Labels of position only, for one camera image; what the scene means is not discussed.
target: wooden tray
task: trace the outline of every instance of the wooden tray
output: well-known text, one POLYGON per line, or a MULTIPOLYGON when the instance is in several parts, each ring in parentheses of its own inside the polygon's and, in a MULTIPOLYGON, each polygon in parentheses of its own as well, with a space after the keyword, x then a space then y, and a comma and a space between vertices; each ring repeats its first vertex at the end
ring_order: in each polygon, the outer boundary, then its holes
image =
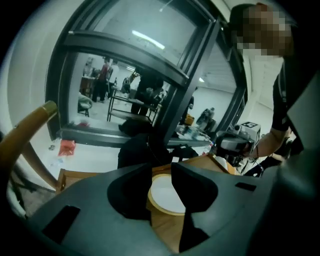
MULTIPOLYGON (((227 163, 228 170, 226 170, 215 160, 214 156, 210 154, 193 157, 183 161, 183 163, 215 172, 235 174, 235 169, 229 163, 227 163)), ((56 194, 59 194, 64 189, 82 179, 98 174, 97 172, 78 172, 61 169, 56 194)), ((152 168, 152 176, 159 174, 171 174, 171 164, 152 168)), ((147 199, 146 208, 151 212, 151 226, 155 233, 173 253, 179 253, 179 243, 185 216, 174 216, 164 213, 154 207, 149 199, 147 199)))

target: chair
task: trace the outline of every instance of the chair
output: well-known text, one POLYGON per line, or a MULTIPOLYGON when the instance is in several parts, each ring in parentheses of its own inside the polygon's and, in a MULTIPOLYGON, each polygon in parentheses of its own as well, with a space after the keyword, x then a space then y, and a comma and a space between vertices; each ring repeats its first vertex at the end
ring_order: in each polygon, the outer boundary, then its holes
POLYGON ((79 92, 78 95, 78 113, 85 115, 86 117, 90 117, 89 116, 89 109, 92 108, 93 102, 90 98, 82 95, 79 92))

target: window frame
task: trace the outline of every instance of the window frame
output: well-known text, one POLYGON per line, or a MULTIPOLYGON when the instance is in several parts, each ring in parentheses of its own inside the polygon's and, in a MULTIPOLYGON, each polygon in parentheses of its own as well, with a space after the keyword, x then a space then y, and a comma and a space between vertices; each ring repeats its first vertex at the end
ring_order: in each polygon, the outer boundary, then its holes
MULTIPOLYGON (((117 148, 130 139, 130 137, 121 132, 112 134, 108 130, 91 127, 83 129, 82 127, 69 125, 68 104, 73 68, 78 54, 88 53, 103 54, 118 60, 125 59, 125 62, 130 61, 132 65, 139 67, 146 66, 145 62, 147 62, 148 68, 157 71, 165 78, 171 84, 171 87, 166 101, 163 103, 164 110, 159 113, 154 127, 157 129, 159 137, 168 146, 181 144, 182 140, 171 139, 171 135, 186 108, 185 102, 189 102, 192 96, 214 43, 217 42, 219 46, 223 46, 223 41, 219 41, 220 20, 218 16, 214 17, 211 14, 218 15, 219 11, 211 1, 187 0, 194 8, 193 10, 189 9, 188 12, 192 13, 194 10, 198 12, 203 17, 198 24, 203 24, 203 26, 196 27, 177 66, 175 66, 165 58, 128 44, 113 35, 93 31, 93 28, 105 15, 106 10, 110 9, 117 1, 119 0, 85 0, 72 15, 58 38, 51 56, 46 79, 45 100, 56 102, 59 110, 59 115, 48 123, 50 137, 52 140, 60 137, 62 139, 75 140, 77 143, 117 148), (122 48, 119 46, 125 47, 126 57, 122 55, 122 48)), ((174 8, 179 9, 181 7, 180 1, 173 1, 173 3, 176 3, 174 8)), ((231 54, 233 57, 230 58, 232 62, 229 62, 237 88, 218 126, 221 130, 228 128, 238 111, 241 101, 247 101, 245 99, 247 83, 246 77, 243 76, 244 67, 237 54, 233 50, 231 54)), ((193 146, 208 144, 205 141, 189 140, 187 143, 193 146)))

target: black shirt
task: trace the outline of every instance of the black shirt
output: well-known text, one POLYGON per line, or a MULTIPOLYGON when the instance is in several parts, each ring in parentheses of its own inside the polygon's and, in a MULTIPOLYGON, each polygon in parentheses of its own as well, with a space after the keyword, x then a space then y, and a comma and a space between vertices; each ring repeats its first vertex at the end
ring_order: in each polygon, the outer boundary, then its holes
POLYGON ((155 91, 164 85, 164 80, 162 78, 148 70, 136 68, 136 72, 140 74, 137 93, 144 93, 147 88, 152 88, 155 91))
MULTIPOLYGON (((287 112, 303 93, 317 66, 312 60, 313 47, 308 45, 309 38, 305 37, 299 28, 291 27, 294 54, 283 58, 283 65, 273 85, 273 118, 272 128, 287 131, 289 126, 295 132, 295 127, 287 117, 287 112)), ((291 154, 298 154, 302 149, 299 135, 292 144, 291 154)))

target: wooden table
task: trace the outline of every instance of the wooden table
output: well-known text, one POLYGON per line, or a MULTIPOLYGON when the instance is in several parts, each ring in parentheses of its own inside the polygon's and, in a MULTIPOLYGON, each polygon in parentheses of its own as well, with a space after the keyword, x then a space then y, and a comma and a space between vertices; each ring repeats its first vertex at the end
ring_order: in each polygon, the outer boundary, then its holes
POLYGON ((95 80, 94 77, 89 77, 89 76, 83 76, 81 78, 79 91, 82 95, 87 96, 88 98, 91 98, 91 94, 93 93, 94 80, 95 80))
MULTIPOLYGON (((234 168, 229 163, 228 170, 226 170, 210 154, 193 157, 183 161, 183 163, 215 172, 235 174, 234 168)), ((81 179, 98 174, 96 172, 78 172, 61 169, 56 194, 59 194, 81 179)), ((152 168, 152 176, 159 174, 171 174, 171 164, 152 168)), ((149 199, 147 199, 146 208, 151 212, 151 226, 155 233, 174 253, 178 253, 185 216, 174 216, 164 213, 153 206, 149 199)))

